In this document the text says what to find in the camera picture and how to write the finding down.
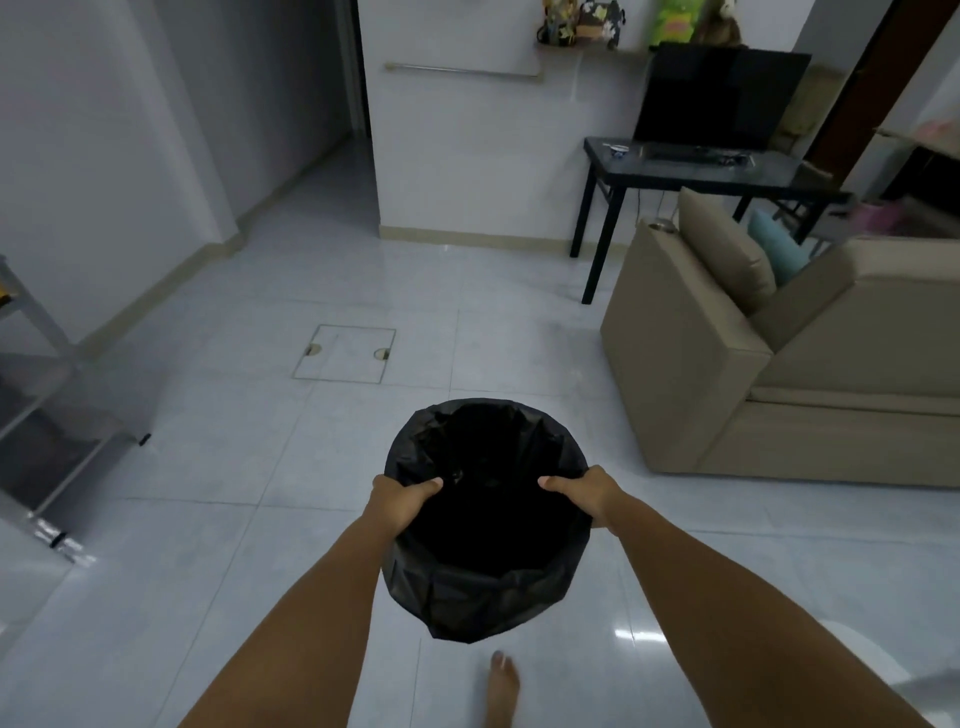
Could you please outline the beige sofa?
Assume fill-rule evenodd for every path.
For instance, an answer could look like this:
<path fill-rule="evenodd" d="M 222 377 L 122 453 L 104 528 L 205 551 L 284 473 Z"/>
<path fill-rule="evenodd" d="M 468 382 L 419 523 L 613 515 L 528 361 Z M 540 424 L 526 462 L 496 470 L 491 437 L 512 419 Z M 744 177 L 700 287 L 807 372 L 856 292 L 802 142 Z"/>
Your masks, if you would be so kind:
<path fill-rule="evenodd" d="M 960 488 L 960 240 L 852 238 L 747 316 L 640 224 L 601 340 L 654 472 Z"/>

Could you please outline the black trash bag bin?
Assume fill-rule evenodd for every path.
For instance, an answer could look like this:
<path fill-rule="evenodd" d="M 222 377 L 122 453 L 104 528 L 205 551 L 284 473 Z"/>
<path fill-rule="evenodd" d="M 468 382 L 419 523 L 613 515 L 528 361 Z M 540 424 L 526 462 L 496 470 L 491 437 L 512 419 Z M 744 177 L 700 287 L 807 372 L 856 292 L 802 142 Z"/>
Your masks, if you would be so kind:
<path fill-rule="evenodd" d="M 438 493 L 396 537 L 381 573 L 390 597 L 438 640 L 470 645 L 524 625 L 568 593 L 592 518 L 541 477 L 582 478 L 570 431 L 508 399 L 451 399 L 395 435 L 387 478 Z"/>

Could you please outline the person's left hand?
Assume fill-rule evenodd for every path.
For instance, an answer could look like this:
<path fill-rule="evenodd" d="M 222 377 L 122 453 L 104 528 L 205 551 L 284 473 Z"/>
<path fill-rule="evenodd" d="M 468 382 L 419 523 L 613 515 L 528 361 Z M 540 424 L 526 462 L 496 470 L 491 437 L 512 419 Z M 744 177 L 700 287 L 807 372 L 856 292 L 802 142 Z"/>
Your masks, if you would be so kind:
<path fill-rule="evenodd" d="M 396 538 L 408 528 L 427 502 L 409 500 L 405 496 L 406 487 L 408 486 L 403 486 L 385 474 L 378 475 L 371 484 L 365 514 L 376 521 L 391 538 Z"/>

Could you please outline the black desk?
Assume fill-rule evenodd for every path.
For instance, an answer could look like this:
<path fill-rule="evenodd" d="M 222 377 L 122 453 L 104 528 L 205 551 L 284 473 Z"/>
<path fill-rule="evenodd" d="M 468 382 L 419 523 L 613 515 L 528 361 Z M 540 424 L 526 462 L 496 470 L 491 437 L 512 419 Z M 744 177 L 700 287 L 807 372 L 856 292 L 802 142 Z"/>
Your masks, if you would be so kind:
<path fill-rule="evenodd" d="M 626 158 L 613 159 L 604 144 L 630 147 Z M 767 200 L 796 221 L 793 238 L 802 245 L 825 211 L 846 205 L 853 198 L 826 173 L 782 151 L 749 151 L 751 167 L 724 167 L 651 161 L 641 155 L 643 144 L 626 138 L 588 136 L 582 150 L 589 161 L 569 255 L 581 252 L 594 192 L 600 188 L 607 203 L 594 259 L 584 286 L 581 304 L 589 306 L 604 269 L 619 214 L 629 190 L 679 192 L 689 188 L 708 195 L 737 197 L 734 220 L 740 222 L 755 200 Z"/>

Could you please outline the green plush toy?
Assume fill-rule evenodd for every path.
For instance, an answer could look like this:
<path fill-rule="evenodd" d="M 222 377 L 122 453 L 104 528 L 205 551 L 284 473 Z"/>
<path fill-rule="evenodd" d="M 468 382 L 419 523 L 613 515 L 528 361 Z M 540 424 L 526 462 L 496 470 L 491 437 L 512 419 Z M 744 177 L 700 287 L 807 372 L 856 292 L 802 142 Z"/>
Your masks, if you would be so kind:
<path fill-rule="evenodd" d="M 689 43 L 706 0 L 656 0 L 650 48 L 662 43 Z"/>

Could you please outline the pink object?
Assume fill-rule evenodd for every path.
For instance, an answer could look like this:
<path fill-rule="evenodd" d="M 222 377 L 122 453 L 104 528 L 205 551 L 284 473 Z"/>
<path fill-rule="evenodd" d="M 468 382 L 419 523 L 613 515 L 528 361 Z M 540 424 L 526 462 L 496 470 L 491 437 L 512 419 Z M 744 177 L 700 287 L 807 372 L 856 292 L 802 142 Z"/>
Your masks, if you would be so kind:
<path fill-rule="evenodd" d="M 847 216 L 849 234 L 851 237 L 889 236 L 904 213 L 901 200 L 859 201 Z"/>

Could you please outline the beige sofa cushion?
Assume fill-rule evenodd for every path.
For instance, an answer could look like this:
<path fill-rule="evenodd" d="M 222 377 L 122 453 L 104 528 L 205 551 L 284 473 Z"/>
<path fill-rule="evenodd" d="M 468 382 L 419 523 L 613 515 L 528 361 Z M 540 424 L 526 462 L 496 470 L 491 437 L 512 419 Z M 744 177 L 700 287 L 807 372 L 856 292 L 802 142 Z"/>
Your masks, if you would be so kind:
<path fill-rule="evenodd" d="M 765 251 L 709 196 L 680 189 L 678 233 L 745 315 L 758 312 L 776 293 Z"/>

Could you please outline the person's left forearm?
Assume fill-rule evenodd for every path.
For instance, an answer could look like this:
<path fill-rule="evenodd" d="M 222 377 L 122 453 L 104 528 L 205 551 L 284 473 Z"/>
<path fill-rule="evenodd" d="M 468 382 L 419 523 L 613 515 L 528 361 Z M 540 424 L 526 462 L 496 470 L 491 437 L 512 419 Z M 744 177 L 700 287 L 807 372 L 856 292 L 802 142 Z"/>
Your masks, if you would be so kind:
<path fill-rule="evenodd" d="M 368 505 L 290 588 L 177 728 L 347 728 L 379 565 L 411 517 Z"/>

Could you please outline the person's right hand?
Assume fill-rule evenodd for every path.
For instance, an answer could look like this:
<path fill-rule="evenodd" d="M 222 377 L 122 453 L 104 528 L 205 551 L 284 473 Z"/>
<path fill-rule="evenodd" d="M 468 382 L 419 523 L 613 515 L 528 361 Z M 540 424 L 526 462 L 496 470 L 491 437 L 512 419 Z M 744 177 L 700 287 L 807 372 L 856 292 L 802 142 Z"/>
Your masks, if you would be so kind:
<path fill-rule="evenodd" d="M 593 528 L 605 528 L 619 538 L 618 512 L 629 504 L 630 494 L 623 491 L 618 482 L 599 465 L 589 467 L 578 479 L 583 479 L 582 496 L 566 498 L 590 516 Z"/>

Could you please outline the person's bare foot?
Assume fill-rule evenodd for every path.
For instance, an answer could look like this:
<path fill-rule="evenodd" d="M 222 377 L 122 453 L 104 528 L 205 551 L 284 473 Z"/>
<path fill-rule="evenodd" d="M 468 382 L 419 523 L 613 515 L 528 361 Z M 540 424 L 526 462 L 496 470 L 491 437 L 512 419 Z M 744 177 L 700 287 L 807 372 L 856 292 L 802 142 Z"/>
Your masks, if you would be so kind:
<path fill-rule="evenodd" d="M 513 728 L 521 687 L 514 660 L 501 650 L 495 651 L 487 672 L 484 728 Z"/>

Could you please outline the metal shelf rack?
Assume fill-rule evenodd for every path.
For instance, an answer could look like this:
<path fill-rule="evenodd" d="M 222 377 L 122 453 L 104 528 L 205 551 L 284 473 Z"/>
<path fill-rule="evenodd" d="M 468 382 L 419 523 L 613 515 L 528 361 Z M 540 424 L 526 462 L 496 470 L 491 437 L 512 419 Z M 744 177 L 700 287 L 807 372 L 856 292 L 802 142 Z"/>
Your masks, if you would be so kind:
<path fill-rule="evenodd" d="M 59 402 L 78 383 L 78 346 L 36 299 L 0 253 L 0 323 L 22 315 L 53 353 L 0 352 L 0 518 L 72 564 L 93 558 L 46 512 L 114 441 L 146 445 L 137 429 L 109 410 Z"/>

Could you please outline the black keyboard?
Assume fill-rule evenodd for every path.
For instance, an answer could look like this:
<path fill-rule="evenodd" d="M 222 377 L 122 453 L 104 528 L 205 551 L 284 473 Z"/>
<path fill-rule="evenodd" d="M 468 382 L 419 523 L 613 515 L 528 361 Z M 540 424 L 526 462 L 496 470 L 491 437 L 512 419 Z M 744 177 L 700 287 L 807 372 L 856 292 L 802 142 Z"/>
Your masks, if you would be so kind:
<path fill-rule="evenodd" d="M 640 152 L 644 160 L 671 164 L 696 164 L 724 167 L 752 167 L 755 165 L 749 151 L 712 147 L 646 143 Z"/>

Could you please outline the brown plush toy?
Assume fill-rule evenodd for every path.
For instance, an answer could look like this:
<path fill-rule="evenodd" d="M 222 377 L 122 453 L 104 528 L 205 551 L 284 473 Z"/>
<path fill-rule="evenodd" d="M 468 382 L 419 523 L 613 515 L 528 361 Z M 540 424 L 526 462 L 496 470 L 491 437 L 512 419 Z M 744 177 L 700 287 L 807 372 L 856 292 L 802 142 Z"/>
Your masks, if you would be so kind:
<path fill-rule="evenodd" d="M 745 47 L 737 18 L 738 0 L 703 0 L 691 44 Z"/>

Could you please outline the black monitor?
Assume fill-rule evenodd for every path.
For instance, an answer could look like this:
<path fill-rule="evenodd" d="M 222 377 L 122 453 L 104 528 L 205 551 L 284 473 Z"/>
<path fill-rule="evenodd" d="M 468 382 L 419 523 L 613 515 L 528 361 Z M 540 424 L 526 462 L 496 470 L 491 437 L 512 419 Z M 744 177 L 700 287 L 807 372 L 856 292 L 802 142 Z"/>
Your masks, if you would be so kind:
<path fill-rule="evenodd" d="M 660 43 L 632 140 L 765 151 L 810 62 L 804 53 Z"/>

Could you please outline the dark wooden door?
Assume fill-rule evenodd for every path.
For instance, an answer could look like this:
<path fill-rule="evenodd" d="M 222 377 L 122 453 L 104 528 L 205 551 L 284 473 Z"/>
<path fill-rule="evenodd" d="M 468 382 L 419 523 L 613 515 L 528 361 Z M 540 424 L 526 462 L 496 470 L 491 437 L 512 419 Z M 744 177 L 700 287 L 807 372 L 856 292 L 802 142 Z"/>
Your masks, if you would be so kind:
<path fill-rule="evenodd" d="M 869 0 L 884 13 L 825 116 L 805 161 L 842 185 L 957 8 L 956 0 Z"/>

